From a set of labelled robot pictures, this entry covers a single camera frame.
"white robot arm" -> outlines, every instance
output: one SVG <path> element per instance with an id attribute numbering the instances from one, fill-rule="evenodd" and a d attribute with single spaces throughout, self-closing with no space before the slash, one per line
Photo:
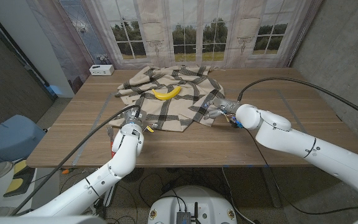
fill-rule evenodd
<path id="1" fill-rule="evenodd" d="M 289 120 L 260 110 L 215 98 L 209 104 L 219 109 L 208 117 L 234 114 L 233 123 L 246 129 L 259 129 L 255 139 L 263 146 L 302 157 L 358 191 L 358 154 L 291 128 Z"/>
<path id="2" fill-rule="evenodd" d="M 44 206 L 24 217 L 70 216 L 83 213 L 103 193 L 134 170 L 136 157 L 140 154 L 144 137 L 142 120 L 145 113 L 135 117 L 136 110 L 125 112 L 126 121 L 114 138 L 114 157 L 91 175 L 66 190 Z"/>

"plaid cloth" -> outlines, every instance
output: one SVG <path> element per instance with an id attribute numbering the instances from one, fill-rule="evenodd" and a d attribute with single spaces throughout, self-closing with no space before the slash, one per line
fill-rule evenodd
<path id="1" fill-rule="evenodd" d="M 224 91 L 217 81 L 208 78 L 210 70 L 210 66 L 145 67 L 118 87 L 116 97 L 121 97 L 126 105 L 141 106 L 147 113 L 145 125 L 157 124 L 155 129 L 184 131 L 193 121 L 211 126 L 214 119 L 203 119 L 205 104 L 215 97 L 224 98 Z M 154 89 L 168 93 L 177 86 L 181 87 L 179 94 L 169 100 L 159 100 L 152 92 Z M 120 126 L 123 122 L 118 117 L 109 124 Z"/>

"yellow banana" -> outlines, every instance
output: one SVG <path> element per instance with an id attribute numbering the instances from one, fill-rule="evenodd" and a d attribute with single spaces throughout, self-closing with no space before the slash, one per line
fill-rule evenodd
<path id="1" fill-rule="evenodd" d="M 156 92 L 154 89 L 152 90 L 154 93 L 154 96 L 159 99 L 159 100 L 169 100 L 170 98 L 175 97 L 179 92 L 180 92 L 180 86 L 174 88 L 171 92 L 169 93 L 159 93 Z"/>

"grass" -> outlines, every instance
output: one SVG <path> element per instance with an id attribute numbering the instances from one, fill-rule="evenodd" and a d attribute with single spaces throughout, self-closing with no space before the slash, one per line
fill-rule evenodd
<path id="1" fill-rule="evenodd" d="M 266 54 L 277 54 L 278 50 L 266 50 Z M 264 54 L 265 50 L 254 50 L 252 54 Z"/>
<path id="2" fill-rule="evenodd" d="M 212 59 L 212 52 L 205 52 L 203 53 L 203 62 L 220 62 L 223 61 L 224 52 L 215 52 L 215 56 Z M 176 62 L 195 62 L 196 61 L 196 54 L 175 54 L 175 61 Z"/>
<path id="3" fill-rule="evenodd" d="M 139 58 L 146 58 L 147 56 L 146 55 L 135 55 L 136 59 L 139 59 Z M 132 55 L 124 55 L 122 54 L 122 58 L 127 60 L 127 59 L 134 59 L 134 57 Z"/>

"concrete wall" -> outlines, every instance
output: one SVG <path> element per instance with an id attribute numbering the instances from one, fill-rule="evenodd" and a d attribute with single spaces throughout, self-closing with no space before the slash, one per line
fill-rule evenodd
<path id="1" fill-rule="evenodd" d="M 358 106 L 358 1 L 323 2 L 291 66 Z M 358 137 L 358 112 L 321 96 Z"/>
<path id="2" fill-rule="evenodd" d="M 59 97 L 74 93 L 47 36 L 25 0 L 0 0 L 0 22 Z"/>

